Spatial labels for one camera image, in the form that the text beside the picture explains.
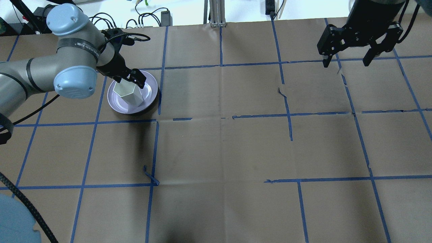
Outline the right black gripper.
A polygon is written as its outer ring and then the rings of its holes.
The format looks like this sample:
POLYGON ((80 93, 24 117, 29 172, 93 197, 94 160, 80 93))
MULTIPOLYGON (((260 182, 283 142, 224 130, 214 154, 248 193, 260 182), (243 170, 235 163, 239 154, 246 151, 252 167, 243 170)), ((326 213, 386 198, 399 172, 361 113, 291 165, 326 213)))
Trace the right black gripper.
POLYGON ((363 57, 363 65, 368 67, 370 63, 381 55, 382 52, 390 52, 402 36, 403 28, 399 22, 392 22, 388 26, 345 25, 341 28, 329 24, 325 27, 322 36, 317 43, 318 53, 322 55, 323 66, 328 68, 333 56, 351 47, 369 46, 369 50, 363 57))

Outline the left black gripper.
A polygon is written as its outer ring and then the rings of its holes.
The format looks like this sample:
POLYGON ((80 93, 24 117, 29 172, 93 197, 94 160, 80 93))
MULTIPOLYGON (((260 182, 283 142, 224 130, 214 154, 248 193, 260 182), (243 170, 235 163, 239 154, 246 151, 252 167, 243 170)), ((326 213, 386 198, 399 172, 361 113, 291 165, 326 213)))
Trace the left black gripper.
POLYGON ((102 30, 101 32, 106 40, 98 47, 98 50, 102 54, 103 51, 108 50, 108 46, 111 45, 114 49, 114 54, 108 63, 104 65, 97 64, 97 70, 102 75, 112 78, 117 83, 125 80, 143 89, 146 81, 145 75, 137 68, 130 69, 126 66, 125 59, 120 55, 120 49, 123 45, 133 46, 136 41, 146 42, 147 35, 124 32, 121 29, 108 29, 102 30))

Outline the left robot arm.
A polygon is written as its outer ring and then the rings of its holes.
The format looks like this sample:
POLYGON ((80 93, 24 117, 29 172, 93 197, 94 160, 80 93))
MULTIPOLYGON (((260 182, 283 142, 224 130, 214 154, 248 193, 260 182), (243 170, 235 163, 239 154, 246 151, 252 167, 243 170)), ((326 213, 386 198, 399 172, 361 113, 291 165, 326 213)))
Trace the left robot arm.
MULTIPOLYGON (((58 37, 55 54, 1 62, 1 144, 13 134, 15 123, 10 115, 34 94, 54 91, 65 98, 85 99, 94 94, 98 73, 118 83, 128 81, 141 89, 145 86, 145 75, 128 68, 119 53, 121 44, 114 44, 130 33, 101 32, 71 3, 55 6, 46 23, 58 37)), ((39 211, 17 186, 4 174, 1 182, 16 197, 1 196, 1 242, 40 243, 40 232, 34 230, 37 223, 48 239, 57 243, 39 211)))

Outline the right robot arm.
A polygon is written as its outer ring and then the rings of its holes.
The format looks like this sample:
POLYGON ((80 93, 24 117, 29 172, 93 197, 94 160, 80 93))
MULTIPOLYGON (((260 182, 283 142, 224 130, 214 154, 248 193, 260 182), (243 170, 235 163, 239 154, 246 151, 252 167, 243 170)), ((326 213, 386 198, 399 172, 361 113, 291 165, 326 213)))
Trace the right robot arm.
POLYGON ((355 0, 344 26, 327 25, 317 43, 323 66, 327 68, 335 54, 350 47, 370 46, 363 57, 365 66, 382 52, 392 51, 408 36, 420 8, 431 15, 430 0, 417 0, 416 4, 408 29, 404 31, 395 17, 403 17, 407 0, 355 0))

